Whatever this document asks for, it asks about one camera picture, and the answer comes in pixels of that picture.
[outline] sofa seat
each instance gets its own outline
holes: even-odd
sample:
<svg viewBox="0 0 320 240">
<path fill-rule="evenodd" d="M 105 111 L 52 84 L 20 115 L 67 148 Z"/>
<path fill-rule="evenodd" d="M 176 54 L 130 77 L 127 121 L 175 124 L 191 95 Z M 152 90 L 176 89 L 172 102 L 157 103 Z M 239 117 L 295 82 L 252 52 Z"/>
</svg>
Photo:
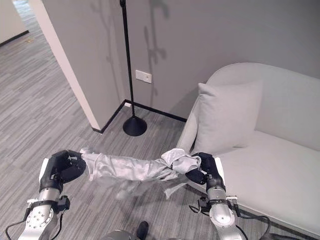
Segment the sofa seat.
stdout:
<svg viewBox="0 0 320 240">
<path fill-rule="evenodd" d="M 248 147 L 217 157 L 244 209 L 320 236 L 319 151 L 255 131 Z"/>
</svg>

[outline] sofa cushion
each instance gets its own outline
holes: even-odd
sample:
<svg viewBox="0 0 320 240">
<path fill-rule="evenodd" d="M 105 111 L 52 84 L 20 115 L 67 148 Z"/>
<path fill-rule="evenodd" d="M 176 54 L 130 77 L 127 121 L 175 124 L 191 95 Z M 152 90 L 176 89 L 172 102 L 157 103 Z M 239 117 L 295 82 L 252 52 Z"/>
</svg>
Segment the sofa cushion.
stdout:
<svg viewBox="0 0 320 240">
<path fill-rule="evenodd" d="M 262 98 L 262 81 L 209 86 L 199 83 L 199 118 L 194 152 L 221 152 L 246 147 Z"/>
<path fill-rule="evenodd" d="M 243 62 L 216 71 L 210 86 L 263 81 L 256 130 L 320 151 L 320 79 L 280 67 Z"/>
<path fill-rule="evenodd" d="M 320 236 L 319 151 L 255 131 L 248 147 L 219 157 L 240 205 Z"/>
</svg>

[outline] white wall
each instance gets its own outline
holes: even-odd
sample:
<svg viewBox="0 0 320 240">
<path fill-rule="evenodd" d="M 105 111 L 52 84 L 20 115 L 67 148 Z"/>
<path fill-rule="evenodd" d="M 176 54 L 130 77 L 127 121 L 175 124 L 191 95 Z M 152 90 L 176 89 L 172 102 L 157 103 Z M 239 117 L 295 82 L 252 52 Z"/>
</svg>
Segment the white wall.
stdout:
<svg viewBox="0 0 320 240">
<path fill-rule="evenodd" d="M 43 1 L 99 129 L 125 99 L 111 10 L 114 2 Z"/>
<path fill-rule="evenodd" d="M 49 43 L 57 62 L 59 63 L 91 126 L 95 129 L 100 130 L 103 126 L 99 126 L 93 112 L 91 111 L 85 94 L 77 81 L 75 73 L 58 39 L 55 29 L 51 24 L 51 21 L 49 19 L 45 6 L 43 5 L 43 2 L 41 0 L 29 0 L 29 5 L 32 8 L 36 16 L 36 19 L 41 27 L 41 30 L 47 42 Z"/>
<path fill-rule="evenodd" d="M 0 0 L 0 43 L 26 30 L 12 0 Z"/>
<path fill-rule="evenodd" d="M 128 0 L 127 17 L 132 76 L 153 82 L 133 79 L 134 100 L 167 113 L 187 118 L 198 83 L 233 63 L 320 79 L 319 0 Z"/>
<path fill-rule="evenodd" d="M 74 94 L 101 130 L 124 98 L 108 0 L 29 0 Z"/>
</svg>

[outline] lamp base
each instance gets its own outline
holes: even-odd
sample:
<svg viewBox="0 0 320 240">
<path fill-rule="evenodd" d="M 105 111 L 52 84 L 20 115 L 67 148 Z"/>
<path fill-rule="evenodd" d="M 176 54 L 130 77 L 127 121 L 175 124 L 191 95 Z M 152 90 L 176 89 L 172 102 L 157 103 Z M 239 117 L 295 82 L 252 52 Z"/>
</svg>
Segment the lamp base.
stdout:
<svg viewBox="0 0 320 240">
<path fill-rule="evenodd" d="M 128 118 L 123 124 L 123 131 L 129 136 L 140 136 L 144 134 L 146 130 L 147 123 L 137 116 Z"/>
</svg>

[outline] black shoe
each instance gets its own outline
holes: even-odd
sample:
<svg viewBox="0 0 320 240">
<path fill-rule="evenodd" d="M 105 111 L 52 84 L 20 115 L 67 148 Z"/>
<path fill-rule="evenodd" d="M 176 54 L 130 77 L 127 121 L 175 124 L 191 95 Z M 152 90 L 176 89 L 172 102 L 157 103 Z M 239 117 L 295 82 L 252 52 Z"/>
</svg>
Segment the black shoe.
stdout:
<svg viewBox="0 0 320 240">
<path fill-rule="evenodd" d="M 139 227 L 136 230 L 136 236 L 141 240 L 146 240 L 148 230 L 149 224 L 146 221 L 143 221 L 139 224 Z"/>
</svg>

